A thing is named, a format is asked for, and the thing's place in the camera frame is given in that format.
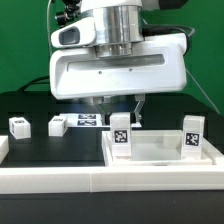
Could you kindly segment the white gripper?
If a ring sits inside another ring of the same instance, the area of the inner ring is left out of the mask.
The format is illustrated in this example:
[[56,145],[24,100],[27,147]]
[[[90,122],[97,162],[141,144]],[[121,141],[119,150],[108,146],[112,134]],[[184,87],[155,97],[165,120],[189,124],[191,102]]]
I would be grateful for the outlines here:
[[183,33],[143,37],[137,25],[99,26],[83,18],[51,35],[57,49],[49,65],[50,89],[57,99],[93,98],[103,125],[110,124],[107,96],[135,96],[141,121],[145,93],[179,91],[186,85]]

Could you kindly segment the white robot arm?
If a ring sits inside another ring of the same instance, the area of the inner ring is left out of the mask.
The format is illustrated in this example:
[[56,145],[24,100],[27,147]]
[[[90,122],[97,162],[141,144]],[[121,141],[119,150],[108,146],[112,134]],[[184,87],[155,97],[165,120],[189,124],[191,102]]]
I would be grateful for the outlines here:
[[61,28],[51,34],[50,88],[57,99],[99,105],[112,96],[179,91],[186,85],[184,33],[143,24],[144,10],[170,10],[188,0],[63,0]]

